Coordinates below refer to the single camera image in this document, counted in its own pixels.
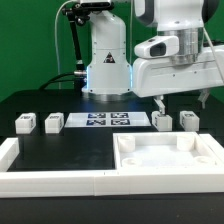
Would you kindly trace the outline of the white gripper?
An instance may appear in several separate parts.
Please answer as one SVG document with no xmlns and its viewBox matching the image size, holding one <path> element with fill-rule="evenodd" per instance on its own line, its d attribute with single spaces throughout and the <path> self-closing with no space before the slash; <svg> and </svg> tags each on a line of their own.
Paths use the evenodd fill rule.
<svg viewBox="0 0 224 224">
<path fill-rule="evenodd" d="M 224 75 L 224 45 L 215 46 L 214 49 Z M 203 89 L 198 100 L 205 108 L 210 95 L 208 88 L 224 85 L 214 54 L 210 47 L 205 47 L 195 63 L 177 66 L 172 64 L 169 57 L 138 58 L 133 64 L 133 91 L 139 97 L 155 96 L 159 112 L 164 115 L 162 95 Z"/>
</svg>

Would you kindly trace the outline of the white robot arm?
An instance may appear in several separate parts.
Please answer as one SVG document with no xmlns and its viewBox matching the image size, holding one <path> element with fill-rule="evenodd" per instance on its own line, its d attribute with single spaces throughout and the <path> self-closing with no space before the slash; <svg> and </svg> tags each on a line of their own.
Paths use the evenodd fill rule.
<svg viewBox="0 0 224 224">
<path fill-rule="evenodd" d="M 92 61 L 78 66 L 87 76 L 85 96 L 152 96 L 164 113 L 165 94 L 199 90 L 204 101 L 211 88 L 224 86 L 224 44 L 203 44 L 210 40 L 204 24 L 220 0 L 134 0 L 137 19 L 157 34 L 134 46 L 132 64 L 126 60 L 125 24 L 110 12 L 113 0 L 71 1 L 62 9 L 70 26 L 91 24 Z"/>
</svg>

